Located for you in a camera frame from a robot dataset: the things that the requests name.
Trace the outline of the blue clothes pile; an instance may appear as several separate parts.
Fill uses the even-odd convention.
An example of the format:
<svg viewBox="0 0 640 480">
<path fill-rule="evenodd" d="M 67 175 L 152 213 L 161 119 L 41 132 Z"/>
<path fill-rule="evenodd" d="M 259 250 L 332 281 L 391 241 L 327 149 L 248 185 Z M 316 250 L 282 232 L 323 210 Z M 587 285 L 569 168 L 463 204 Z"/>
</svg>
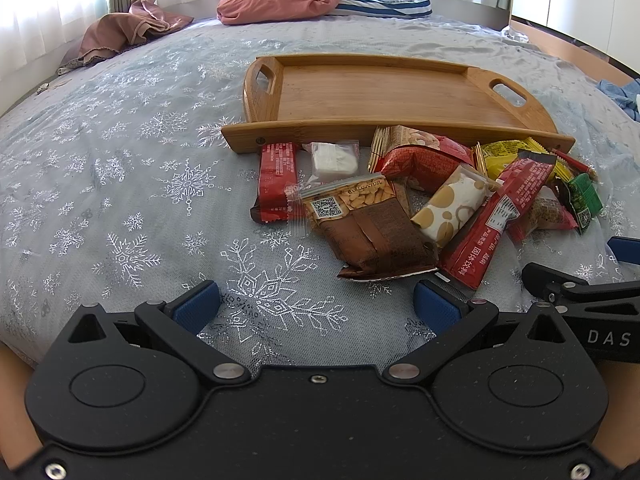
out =
<svg viewBox="0 0 640 480">
<path fill-rule="evenodd" d="M 597 88 L 611 99 L 634 122 L 640 122 L 639 100 L 640 79 L 636 78 L 628 84 L 618 86 L 611 81 L 602 79 L 597 83 Z"/>
</svg>

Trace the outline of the yellow snack packet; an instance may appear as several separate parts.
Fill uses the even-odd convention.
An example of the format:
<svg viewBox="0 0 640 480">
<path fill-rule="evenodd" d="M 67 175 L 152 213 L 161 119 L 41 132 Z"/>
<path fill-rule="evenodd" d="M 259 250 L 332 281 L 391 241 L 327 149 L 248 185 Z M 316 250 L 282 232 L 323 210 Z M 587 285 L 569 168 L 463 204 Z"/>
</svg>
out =
<svg viewBox="0 0 640 480">
<path fill-rule="evenodd" d="M 540 143 L 531 136 L 524 140 L 505 140 L 487 144 L 477 144 L 474 148 L 477 168 L 484 170 L 492 180 L 497 180 L 503 170 L 518 158 L 520 151 L 550 155 Z"/>
</svg>

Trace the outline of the red gold nut packet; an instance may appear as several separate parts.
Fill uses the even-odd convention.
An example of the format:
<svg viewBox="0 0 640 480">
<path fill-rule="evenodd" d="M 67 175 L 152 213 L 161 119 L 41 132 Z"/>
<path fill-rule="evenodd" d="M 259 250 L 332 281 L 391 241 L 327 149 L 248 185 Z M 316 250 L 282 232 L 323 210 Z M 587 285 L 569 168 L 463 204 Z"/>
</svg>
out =
<svg viewBox="0 0 640 480">
<path fill-rule="evenodd" d="M 474 165 L 466 146 L 446 136 L 397 125 L 375 129 L 368 169 L 390 180 L 407 179 L 418 191 L 433 194 L 463 164 Z"/>
</svg>

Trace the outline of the wooden bed frame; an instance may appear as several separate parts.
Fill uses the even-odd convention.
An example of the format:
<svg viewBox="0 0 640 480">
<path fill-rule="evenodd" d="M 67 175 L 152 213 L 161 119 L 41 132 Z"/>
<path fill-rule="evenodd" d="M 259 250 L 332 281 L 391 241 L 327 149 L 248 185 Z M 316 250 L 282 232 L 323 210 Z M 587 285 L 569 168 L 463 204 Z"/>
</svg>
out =
<svg viewBox="0 0 640 480">
<path fill-rule="evenodd" d="M 602 58 L 600 54 L 595 54 L 593 50 L 578 47 L 571 41 L 550 34 L 550 32 L 546 32 L 542 28 L 515 20 L 511 20 L 510 25 L 517 32 L 526 35 L 529 41 L 542 52 L 574 64 L 583 73 L 596 81 L 606 79 L 613 84 L 623 86 L 636 78 L 636 75 L 628 75 L 623 70 L 620 70 L 606 56 Z"/>
</svg>

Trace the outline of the crumpled clear plastic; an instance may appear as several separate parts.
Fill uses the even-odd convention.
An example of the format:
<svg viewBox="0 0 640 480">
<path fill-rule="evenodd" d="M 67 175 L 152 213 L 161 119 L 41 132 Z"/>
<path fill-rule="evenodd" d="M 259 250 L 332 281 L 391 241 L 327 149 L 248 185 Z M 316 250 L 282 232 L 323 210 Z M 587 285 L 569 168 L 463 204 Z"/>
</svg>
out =
<svg viewBox="0 0 640 480">
<path fill-rule="evenodd" d="M 501 31 L 501 37 L 505 40 L 514 42 L 514 44 L 529 44 L 529 38 L 524 32 L 520 32 L 512 25 L 506 25 Z"/>
</svg>

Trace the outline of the wooden serving tray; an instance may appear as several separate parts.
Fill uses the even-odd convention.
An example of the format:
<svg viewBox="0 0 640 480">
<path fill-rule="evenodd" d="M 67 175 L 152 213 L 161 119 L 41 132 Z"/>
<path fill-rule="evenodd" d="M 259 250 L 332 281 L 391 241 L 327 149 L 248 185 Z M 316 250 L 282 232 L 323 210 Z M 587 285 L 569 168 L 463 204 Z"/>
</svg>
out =
<svg viewBox="0 0 640 480">
<path fill-rule="evenodd" d="M 467 146 L 536 139 L 569 151 L 547 110 L 491 70 L 423 58 L 291 54 L 256 58 L 243 84 L 245 122 L 222 135 L 235 153 L 277 142 L 372 142 L 375 129 L 403 125 Z"/>
</svg>

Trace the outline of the white gold spotted snack bar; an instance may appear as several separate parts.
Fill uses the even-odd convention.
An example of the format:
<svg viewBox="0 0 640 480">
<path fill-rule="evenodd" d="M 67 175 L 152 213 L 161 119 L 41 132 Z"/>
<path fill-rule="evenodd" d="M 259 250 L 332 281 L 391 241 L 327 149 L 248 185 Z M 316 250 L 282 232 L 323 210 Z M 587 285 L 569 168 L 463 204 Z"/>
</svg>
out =
<svg viewBox="0 0 640 480">
<path fill-rule="evenodd" d="M 411 222 L 431 244 L 442 249 L 500 186 L 471 166 L 459 165 Z"/>
</svg>

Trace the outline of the red rectangular snack bar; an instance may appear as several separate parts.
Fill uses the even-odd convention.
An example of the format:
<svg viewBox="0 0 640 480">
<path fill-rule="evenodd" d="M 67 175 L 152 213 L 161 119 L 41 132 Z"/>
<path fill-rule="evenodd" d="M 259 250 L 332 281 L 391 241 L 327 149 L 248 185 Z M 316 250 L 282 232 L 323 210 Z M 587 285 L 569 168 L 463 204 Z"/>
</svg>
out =
<svg viewBox="0 0 640 480">
<path fill-rule="evenodd" d="M 257 223 L 288 218 L 286 191 L 298 182 L 297 145 L 292 142 L 266 144 L 260 152 L 257 197 L 250 216 Z"/>
</svg>

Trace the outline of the green snack packet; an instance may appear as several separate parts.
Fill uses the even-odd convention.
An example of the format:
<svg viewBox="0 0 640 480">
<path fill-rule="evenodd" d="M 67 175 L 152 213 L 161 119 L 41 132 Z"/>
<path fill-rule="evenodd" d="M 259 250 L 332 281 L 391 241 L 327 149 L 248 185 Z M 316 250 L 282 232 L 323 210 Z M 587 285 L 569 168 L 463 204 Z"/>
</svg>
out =
<svg viewBox="0 0 640 480">
<path fill-rule="evenodd" d="M 554 187 L 560 203 L 575 220 L 576 230 L 582 234 L 603 209 L 590 177 L 588 174 L 578 174 L 568 182 L 555 178 Z"/>
</svg>

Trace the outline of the brown almond snack packet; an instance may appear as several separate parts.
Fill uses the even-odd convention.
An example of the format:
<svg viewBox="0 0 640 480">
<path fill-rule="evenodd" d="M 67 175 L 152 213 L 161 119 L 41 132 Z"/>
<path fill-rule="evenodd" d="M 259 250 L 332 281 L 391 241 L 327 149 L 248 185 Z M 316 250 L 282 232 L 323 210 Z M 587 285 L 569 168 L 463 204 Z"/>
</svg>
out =
<svg viewBox="0 0 640 480">
<path fill-rule="evenodd" d="M 388 281 L 432 272 L 434 248 L 411 222 L 393 183 L 368 174 L 307 188 L 299 203 L 343 263 L 337 277 Z"/>
</svg>

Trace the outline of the clear bag white candy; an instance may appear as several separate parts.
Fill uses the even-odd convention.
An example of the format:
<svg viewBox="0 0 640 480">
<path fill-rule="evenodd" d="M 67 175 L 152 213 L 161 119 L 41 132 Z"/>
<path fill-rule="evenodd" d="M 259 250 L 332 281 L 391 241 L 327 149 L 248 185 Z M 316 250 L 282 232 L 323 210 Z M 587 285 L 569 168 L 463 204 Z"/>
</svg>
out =
<svg viewBox="0 0 640 480">
<path fill-rule="evenodd" d="M 311 171 L 314 180 L 322 183 L 342 180 L 354 176 L 359 169 L 359 143 L 310 142 L 303 148 L 311 156 Z"/>
</svg>

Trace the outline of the long red snack stick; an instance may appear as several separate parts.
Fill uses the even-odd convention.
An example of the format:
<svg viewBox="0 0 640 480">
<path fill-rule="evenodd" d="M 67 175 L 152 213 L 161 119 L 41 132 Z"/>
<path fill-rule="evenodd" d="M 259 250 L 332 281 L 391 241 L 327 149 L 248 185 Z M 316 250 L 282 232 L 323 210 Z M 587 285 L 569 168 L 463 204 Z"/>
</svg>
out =
<svg viewBox="0 0 640 480">
<path fill-rule="evenodd" d="M 448 278 L 477 290 L 502 234 L 524 216 L 547 182 L 556 157 L 520 151 L 499 174 L 500 188 L 480 207 L 470 226 L 463 228 L 439 254 L 438 268 Z"/>
</svg>

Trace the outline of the brown crumpled cloth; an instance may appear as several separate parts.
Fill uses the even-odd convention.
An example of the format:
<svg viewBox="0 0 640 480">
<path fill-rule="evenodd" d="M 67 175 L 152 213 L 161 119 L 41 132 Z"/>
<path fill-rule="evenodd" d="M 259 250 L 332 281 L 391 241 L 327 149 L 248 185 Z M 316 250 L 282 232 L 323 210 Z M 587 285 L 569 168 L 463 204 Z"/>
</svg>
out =
<svg viewBox="0 0 640 480">
<path fill-rule="evenodd" d="M 75 41 L 56 70 L 58 76 L 93 66 L 157 38 L 183 30 L 194 18 L 163 10 L 156 0 L 131 0 L 127 12 L 107 13 Z"/>
</svg>

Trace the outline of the pink pillow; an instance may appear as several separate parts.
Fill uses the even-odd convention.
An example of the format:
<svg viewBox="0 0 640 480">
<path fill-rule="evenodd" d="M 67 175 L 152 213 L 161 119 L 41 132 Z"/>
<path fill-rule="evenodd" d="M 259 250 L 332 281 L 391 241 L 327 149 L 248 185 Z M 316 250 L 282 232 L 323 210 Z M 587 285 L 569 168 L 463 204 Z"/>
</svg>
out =
<svg viewBox="0 0 640 480">
<path fill-rule="evenodd" d="M 220 0 L 218 20 L 224 25 L 309 20 L 333 11 L 341 0 Z"/>
</svg>

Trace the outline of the pink rice cracker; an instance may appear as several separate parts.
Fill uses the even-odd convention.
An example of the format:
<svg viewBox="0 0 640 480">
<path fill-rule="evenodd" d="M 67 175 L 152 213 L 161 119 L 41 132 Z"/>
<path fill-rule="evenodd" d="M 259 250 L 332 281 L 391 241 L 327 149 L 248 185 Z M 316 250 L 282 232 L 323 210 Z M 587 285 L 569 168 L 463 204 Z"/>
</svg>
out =
<svg viewBox="0 0 640 480">
<path fill-rule="evenodd" d="M 508 227 L 508 234 L 514 243 L 525 240 L 536 230 L 574 230 L 574 217 L 561 204 L 551 188 L 543 186 L 534 198 L 526 214 Z"/>
</svg>

